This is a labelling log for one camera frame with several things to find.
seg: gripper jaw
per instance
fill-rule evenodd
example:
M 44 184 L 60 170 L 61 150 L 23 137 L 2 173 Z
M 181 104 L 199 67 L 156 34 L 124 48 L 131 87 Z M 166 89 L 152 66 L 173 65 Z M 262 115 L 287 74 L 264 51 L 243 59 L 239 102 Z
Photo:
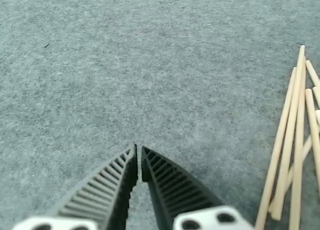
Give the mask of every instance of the gripper jaw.
M 93 220 L 99 230 L 125 230 L 137 180 L 137 146 L 131 144 L 82 180 L 49 214 Z
M 160 230 L 173 229 L 179 214 L 223 205 L 190 173 L 147 147 L 142 147 L 141 168 Z

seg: gray carpet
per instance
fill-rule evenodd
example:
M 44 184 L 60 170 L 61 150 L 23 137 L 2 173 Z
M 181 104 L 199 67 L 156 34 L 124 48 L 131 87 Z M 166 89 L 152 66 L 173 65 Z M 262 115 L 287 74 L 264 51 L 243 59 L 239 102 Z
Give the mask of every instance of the gray carpet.
M 254 223 L 300 44 L 320 70 L 319 13 L 320 0 L 0 0 L 0 229 L 129 142 Z M 267 229 L 287 228 L 288 200 Z M 128 230 L 157 229 L 145 184 L 130 204 Z M 319 229 L 312 155 L 302 211 L 301 229 Z

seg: carpet floor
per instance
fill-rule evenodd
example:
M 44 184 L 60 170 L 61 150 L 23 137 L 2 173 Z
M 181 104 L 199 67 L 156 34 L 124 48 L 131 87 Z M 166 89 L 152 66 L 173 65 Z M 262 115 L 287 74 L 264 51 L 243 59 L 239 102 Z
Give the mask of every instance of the carpet floor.
M 0 229 L 43 214 L 128 143 L 255 222 L 299 46 L 320 0 L 0 0 Z M 301 229 L 320 226 L 313 156 Z M 288 225 L 289 198 L 282 221 Z M 128 230 L 157 229 L 146 184 Z

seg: mounting hole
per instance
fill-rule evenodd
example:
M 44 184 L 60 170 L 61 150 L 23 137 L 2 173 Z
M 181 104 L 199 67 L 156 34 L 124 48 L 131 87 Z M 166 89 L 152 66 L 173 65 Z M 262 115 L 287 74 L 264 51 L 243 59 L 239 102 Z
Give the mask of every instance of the mounting hole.
M 89 230 L 89 228 L 87 228 L 86 226 L 77 226 L 76 228 L 74 228 L 72 230 Z
M 42 224 L 42 225 L 36 226 L 32 230 L 51 230 L 51 226 L 49 224 Z
M 182 228 L 184 230 L 197 230 L 200 229 L 199 223 L 193 220 L 185 220 L 182 223 Z
M 236 221 L 235 218 L 228 213 L 220 213 L 217 218 L 220 223 L 233 223 Z

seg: pile of sticks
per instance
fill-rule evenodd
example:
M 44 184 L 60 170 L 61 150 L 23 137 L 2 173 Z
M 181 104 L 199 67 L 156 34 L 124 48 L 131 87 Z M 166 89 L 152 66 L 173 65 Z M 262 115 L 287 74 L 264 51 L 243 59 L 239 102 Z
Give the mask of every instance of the pile of sticks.
M 317 183 L 320 189 L 320 110 L 316 110 L 314 102 L 315 97 L 320 108 L 320 80 L 311 62 L 306 60 L 305 51 L 306 47 L 302 45 L 296 67 L 293 68 L 290 77 L 255 222 L 256 230 L 265 228 L 268 213 L 271 214 L 272 219 L 281 220 L 285 195 L 291 185 L 289 230 L 300 228 L 303 161 L 311 148 L 313 149 Z M 312 90 L 306 89 L 307 72 L 314 84 Z M 304 142 L 305 106 L 310 136 Z M 293 163 L 290 166 L 292 151 L 294 151 Z M 277 169 L 278 179 L 275 182 Z M 272 199 L 274 184 L 276 186 Z

